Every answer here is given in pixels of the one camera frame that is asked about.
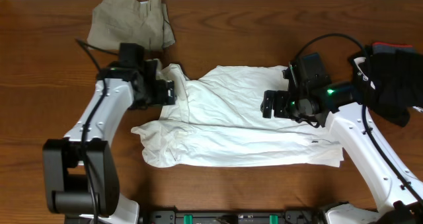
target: black wire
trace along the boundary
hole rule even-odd
[[[87,43],[85,43],[81,40],[76,39],[76,41],[77,41],[78,45],[80,45],[82,47],[82,49],[85,51],[85,53],[87,53],[87,55],[90,57],[91,61],[94,63],[94,65],[97,68],[99,73],[100,73],[100,65],[97,63],[96,59],[90,53],[90,51],[88,50],[88,47],[94,48],[94,49],[99,50],[99,51],[104,52],[104,53],[117,55],[114,52],[109,52],[109,51],[91,46],[91,45],[89,45],[89,44],[87,44]],[[102,81],[103,81],[102,94],[101,94],[99,100],[97,101],[97,103],[94,105],[94,108],[91,110],[90,114],[88,115],[87,120],[83,124],[83,131],[82,131],[82,136],[81,136],[82,160],[83,160],[83,164],[84,164],[85,173],[87,174],[87,178],[88,178],[88,182],[89,182],[91,199],[93,201],[93,209],[94,209],[93,210],[93,212],[94,212],[93,213],[93,223],[94,224],[98,223],[98,203],[97,203],[96,193],[95,193],[95,189],[94,189],[93,178],[91,176],[91,172],[90,172],[90,169],[89,169],[90,161],[89,161],[89,158],[87,156],[86,142],[87,142],[87,134],[90,130],[90,122],[91,122],[92,118],[94,117],[95,112],[99,108],[101,102],[104,100],[105,96],[107,95],[106,79],[103,77]]]
[[[362,46],[362,44],[357,41],[355,38],[349,36],[349,35],[345,35],[345,34],[341,34],[341,33],[330,33],[330,34],[325,34],[322,36],[319,36],[313,40],[311,40],[310,42],[308,42],[305,46],[302,47],[302,49],[297,53],[297,55],[295,56],[295,60],[298,59],[298,57],[303,53],[303,51],[310,46],[312,43],[321,40],[323,38],[328,38],[331,36],[337,36],[337,37],[342,37],[342,38],[346,38],[349,39],[350,41],[352,41],[353,43],[355,43],[355,45],[357,45],[364,57],[365,57],[365,63],[367,65],[367,91],[370,90],[371,88],[371,77],[370,77],[370,69],[371,69],[371,64],[370,64],[370,57],[367,54],[365,48]],[[417,192],[412,188],[412,186],[406,181],[406,179],[402,176],[402,174],[397,170],[397,168],[395,167],[395,165],[389,160],[389,158],[386,156],[386,154],[383,152],[383,150],[380,148],[379,144],[376,142],[373,134],[371,134],[371,130],[369,128],[369,125],[367,124],[367,119],[366,119],[366,115],[365,115],[365,109],[366,106],[363,104],[362,105],[362,120],[363,120],[363,125],[364,125],[364,129],[365,132],[367,133],[367,135],[369,136],[371,142],[373,143],[373,145],[375,146],[376,150],[379,152],[379,154],[382,156],[383,160],[388,164],[389,168],[392,169],[392,171],[395,173],[395,175],[397,175],[397,178],[402,182],[402,184],[404,185],[404,187],[416,198],[416,200],[420,203],[420,205],[423,207],[423,200],[422,198],[417,194]]]

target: wood grain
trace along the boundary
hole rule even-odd
[[[197,79],[216,65],[287,65],[310,39],[343,32],[363,43],[407,43],[423,51],[423,0],[164,0],[176,44],[160,54]],[[86,38],[101,0],[6,0],[0,6],[0,223],[61,223],[48,212],[42,146],[60,138],[91,99],[95,68],[74,38]],[[343,39],[312,45],[333,80],[350,79]],[[113,57],[95,53],[103,65]],[[342,200],[374,209],[370,191],[345,154],[340,168],[287,165],[256,168],[153,168],[130,129],[160,109],[129,111],[112,152],[121,192],[142,208],[180,210],[318,207]],[[423,178],[423,116],[406,128],[373,115],[387,141]]]

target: dark cloth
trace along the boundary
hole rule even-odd
[[[402,52],[409,52],[409,53],[417,53],[416,49],[414,49],[411,45],[395,45],[389,44],[384,42],[375,42],[371,45],[373,50],[373,54],[378,53],[391,53],[395,54],[398,50]]]
[[[366,75],[370,69],[375,89],[368,87],[364,75],[352,61],[362,55],[356,54],[350,59],[354,63],[353,84],[364,95],[364,104],[401,127],[405,127],[410,120],[407,107],[423,105],[423,56],[410,48],[404,49],[391,53],[391,48],[384,48],[389,52],[379,50],[373,54],[375,47],[367,47],[371,54],[371,68],[367,68],[365,63],[359,64],[359,67]]]

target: wrinkled fabric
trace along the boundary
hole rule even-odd
[[[262,117],[264,91],[286,90],[285,67],[218,66],[190,81],[177,64],[162,70],[175,82],[176,105],[157,121],[132,128],[154,167],[254,167],[309,163],[339,167],[342,147],[324,128]]]
[[[162,50],[175,43],[161,0],[103,0],[93,10],[87,41],[106,50],[118,50],[122,42],[136,43],[146,50]]]
[[[361,52],[350,58],[355,88],[364,104],[386,120],[405,127],[410,120],[408,107],[423,106],[423,56],[409,45],[384,42],[366,47],[371,67],[367,68]],[[371,75],[371,88],[367,76]]]

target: wooden table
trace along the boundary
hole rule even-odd
[[[42,146],[75,124],[94,92],[95,67],[74,38],[86,38],[102,0],[4,0],[0,3],[0,223],[61,223],[46,207]],[[165,64],[183,64],[198,79],[216,65],[287,65],[310,39],[329,32],[414,45],[423,52],[423,0],[164,0],[176,44]],[[350,79],[346,58],[357,51],[341,38],[312,45],[334,81]],[[95,53],[105,66],[113,57]],[[423,178],[423,115],[406,128],[373,115],[379,129]],[[142,208],[277,210],[348,200],[374,209],[371,193],[345,154],[340,168],[153,168],[144,163],[134,126],[160,109],[124,115],[112,152],[121,192]]]

